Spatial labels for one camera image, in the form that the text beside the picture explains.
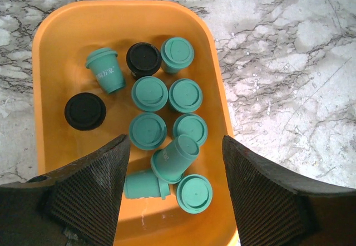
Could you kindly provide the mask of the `green capsule with chinese text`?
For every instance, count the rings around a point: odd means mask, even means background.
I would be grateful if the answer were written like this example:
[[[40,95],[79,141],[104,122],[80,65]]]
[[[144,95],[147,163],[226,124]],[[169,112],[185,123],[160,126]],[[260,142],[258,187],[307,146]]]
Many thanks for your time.
[[[168,89],[159,78],[146,76],[134,83],[131,97],[140,110],[156,112],[166,105],[168,101]]]

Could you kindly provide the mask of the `black coffee capsule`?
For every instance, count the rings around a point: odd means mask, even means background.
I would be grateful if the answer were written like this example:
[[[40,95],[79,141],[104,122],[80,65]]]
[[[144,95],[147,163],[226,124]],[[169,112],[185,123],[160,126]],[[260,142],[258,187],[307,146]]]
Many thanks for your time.
[[[139,42],[132,45],[126,54],[126,63],[135,80],[152,76],[161,67],[160,51],[152,44]]]

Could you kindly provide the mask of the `green capsule top edge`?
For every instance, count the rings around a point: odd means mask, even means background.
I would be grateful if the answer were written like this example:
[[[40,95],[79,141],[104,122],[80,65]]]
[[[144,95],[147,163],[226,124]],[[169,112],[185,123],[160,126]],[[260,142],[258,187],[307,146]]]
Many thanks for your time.
[[[179,116],[173,124],[173,138],[179,135],[188,135],[202,146],[208,137],[208,128],[205,120],[197,114],[188,113]]]

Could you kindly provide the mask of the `green capsule number 3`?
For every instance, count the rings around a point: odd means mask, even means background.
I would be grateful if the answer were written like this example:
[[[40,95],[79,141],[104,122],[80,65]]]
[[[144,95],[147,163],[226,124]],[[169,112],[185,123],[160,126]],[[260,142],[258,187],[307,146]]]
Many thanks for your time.
[[[189,67],[194,60],[191,43],[182,37],[172,37],[161,46],[162,69],[169,74],[176,74]]]

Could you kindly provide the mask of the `green capsule late added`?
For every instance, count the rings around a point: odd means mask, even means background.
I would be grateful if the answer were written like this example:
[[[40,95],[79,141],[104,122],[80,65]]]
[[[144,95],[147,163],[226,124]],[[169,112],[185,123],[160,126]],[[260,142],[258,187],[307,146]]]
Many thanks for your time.
[[[175,195],[182,210],[190,214],[198,214],[210,206],[213,190],[206,177],[190,174],[176,185]]]

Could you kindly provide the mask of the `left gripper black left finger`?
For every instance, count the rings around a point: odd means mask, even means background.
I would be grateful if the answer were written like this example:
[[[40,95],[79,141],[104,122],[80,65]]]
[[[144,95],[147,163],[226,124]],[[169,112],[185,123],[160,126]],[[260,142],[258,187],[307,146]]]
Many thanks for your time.
[[[127,135],[27,182],[1,185],[2,245],[113,245],[130,155]]]

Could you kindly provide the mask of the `orange plastic storage basket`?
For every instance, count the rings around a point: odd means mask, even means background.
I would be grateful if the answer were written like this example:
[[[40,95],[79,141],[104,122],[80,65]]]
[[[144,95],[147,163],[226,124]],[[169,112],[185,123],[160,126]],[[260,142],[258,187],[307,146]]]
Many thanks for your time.
[[[193,46],[193,63],[175,75],[157,73],[170,86],[180,78],[194,80],[202,89],[197,113],[207,123],[208,138],[187,170],[208,178],[213,189],[210,206],[189,214],[174,194],[121,202],[116,245],[237,245],[238,231],[225,174],[222,140],[232,135],[224,85],[213,37],[193,11],[165,1],[81,1],[51,13],[33,40],[33,89],[37,163],[40,174],[81,158],[120,134],[128,133],[139,109],[131,98],[134,80],[126,64],[128,49],[148,42],[156,47],[180,36]],[[126,87],[106,94],[85,66],[86,57],[102,47],[118,53]],[[107,113],[92,131],[73,129],[64,116],[67,101],[80,92],[102,98]]]

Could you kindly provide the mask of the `green capsule with number 3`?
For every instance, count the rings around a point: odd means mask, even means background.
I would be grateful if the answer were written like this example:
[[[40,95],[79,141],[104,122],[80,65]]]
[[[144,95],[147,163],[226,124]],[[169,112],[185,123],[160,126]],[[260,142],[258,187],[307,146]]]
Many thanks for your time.
[[[141,150],[155,150],[163,144],[167,135],[164,120],[157,114],[145,112],[136,116],[129,126],[131,142]]]

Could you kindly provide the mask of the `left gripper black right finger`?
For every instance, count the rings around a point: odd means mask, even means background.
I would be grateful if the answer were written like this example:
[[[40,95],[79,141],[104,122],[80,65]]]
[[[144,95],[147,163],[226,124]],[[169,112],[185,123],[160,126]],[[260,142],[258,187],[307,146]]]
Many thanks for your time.
[[[230,136],[222,155],[242,245],[355,244],[355,189],[295,173]]]

